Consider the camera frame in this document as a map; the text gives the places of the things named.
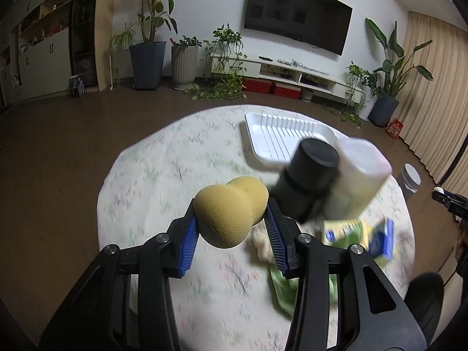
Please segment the person's right hand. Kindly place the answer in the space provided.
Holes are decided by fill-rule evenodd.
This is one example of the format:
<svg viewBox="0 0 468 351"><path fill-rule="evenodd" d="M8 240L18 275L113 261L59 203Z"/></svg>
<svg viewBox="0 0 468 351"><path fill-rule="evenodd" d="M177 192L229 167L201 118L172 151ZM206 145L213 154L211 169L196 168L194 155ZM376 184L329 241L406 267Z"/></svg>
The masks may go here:
<svg viewBox="0 0 468 351"><path fill-rule="evenodd" d="M464 219L458 225L455 258L457 261L456 273L464 277L467 273L467 221Z"/></svg>

